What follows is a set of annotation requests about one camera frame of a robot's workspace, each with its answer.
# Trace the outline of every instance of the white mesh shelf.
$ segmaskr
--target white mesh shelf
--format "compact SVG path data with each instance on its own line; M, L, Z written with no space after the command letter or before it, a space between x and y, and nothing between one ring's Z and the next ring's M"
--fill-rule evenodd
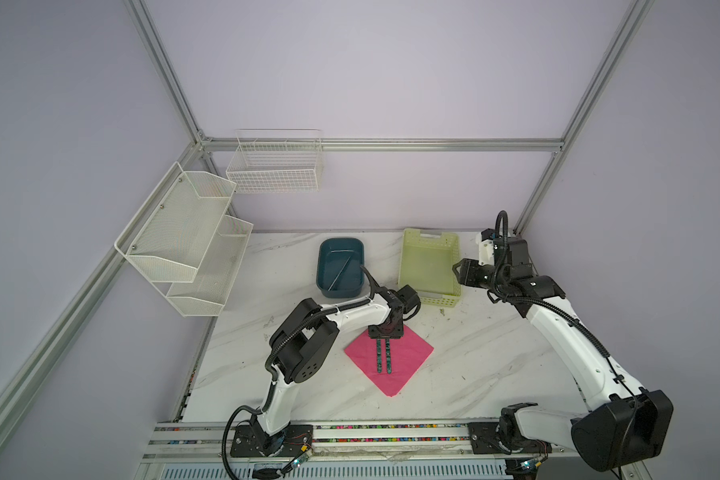
M161 185L174 176L159 204L148 200L115 248L182 316L217 316L230 297L253 225L226 214L234 182L174 164ZM134 234L138 219L147 215Z
M150 282L194 281L235 191L226 178L178 168L160 206L120 251Z
M263 132L267 137L244 138L250 132ZM238 130L238 143L226 169L226 176L237 184L238 193L318 190L322 178L319 130Z
M232 291L252 224L224 215L192 283L173 283L166 298L184 316L218 316Z

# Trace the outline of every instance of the dark blue bin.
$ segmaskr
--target dark blue bin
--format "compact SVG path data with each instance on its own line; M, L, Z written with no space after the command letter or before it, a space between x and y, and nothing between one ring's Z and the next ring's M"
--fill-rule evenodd
M320 245L317 286L327 298L354 298L365 280L362 242L356 238L329 238Z

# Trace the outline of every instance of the pink cloth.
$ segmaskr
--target pink cloth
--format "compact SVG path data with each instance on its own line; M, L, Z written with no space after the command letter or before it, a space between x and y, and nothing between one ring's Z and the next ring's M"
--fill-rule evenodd
M386 396L395 396L422 366L432 350L434 350L432 345L426 343L407 326L403 326L403 338L389 341L392 373L387 373L387 350L384 340L382 340L382 372L376 371L376 340L368 336L367 330L350 343L344 352Z

